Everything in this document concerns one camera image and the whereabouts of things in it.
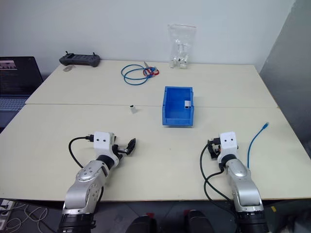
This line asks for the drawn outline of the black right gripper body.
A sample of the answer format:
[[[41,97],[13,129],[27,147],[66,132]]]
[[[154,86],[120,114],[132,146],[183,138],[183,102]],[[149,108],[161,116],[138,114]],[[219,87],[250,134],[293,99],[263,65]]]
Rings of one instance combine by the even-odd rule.
[[[211,144],[213,146],[214,149],[218,148],[218,156],[220,155],[221,153],[221,140],[219,137],[217,138],[214,138],[212,141],[211,141]]]

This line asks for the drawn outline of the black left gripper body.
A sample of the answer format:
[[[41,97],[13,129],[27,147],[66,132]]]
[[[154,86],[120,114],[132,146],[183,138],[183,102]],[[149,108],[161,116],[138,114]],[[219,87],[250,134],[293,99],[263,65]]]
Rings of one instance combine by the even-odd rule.
[[[119,160],[121,160],[123,158],[123,155],[127,154],[127,149],[120,148],[119,145],[115,144],[116,138],[116,136],[113,137],[112,152]]]

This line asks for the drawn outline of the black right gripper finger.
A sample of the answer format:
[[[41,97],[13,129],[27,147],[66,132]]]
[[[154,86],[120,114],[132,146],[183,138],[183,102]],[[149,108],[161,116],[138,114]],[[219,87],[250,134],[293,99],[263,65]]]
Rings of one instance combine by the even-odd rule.
[[[212,145],[207,147],[208,152],[212,160],[216,160],[218,158],[218,148],[214,149]]]

